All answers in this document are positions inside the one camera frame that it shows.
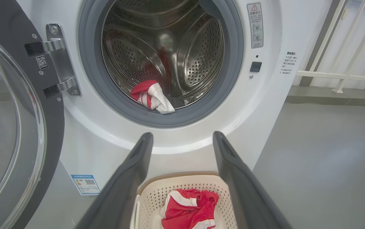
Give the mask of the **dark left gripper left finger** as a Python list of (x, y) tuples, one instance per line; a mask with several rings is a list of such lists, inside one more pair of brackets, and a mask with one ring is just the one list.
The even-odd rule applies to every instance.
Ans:
[(146, 179), (153, 135), (144, 133), (89, 207), (77, 229), (130, 228), (137, 190)]

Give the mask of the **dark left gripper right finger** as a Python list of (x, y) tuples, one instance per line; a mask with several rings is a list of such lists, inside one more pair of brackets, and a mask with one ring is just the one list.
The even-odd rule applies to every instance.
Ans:
[(239, 157), (226, 136), (213, 133), (219, 176), (228, 185), (239, 229), (291, 229), (258, 179)]

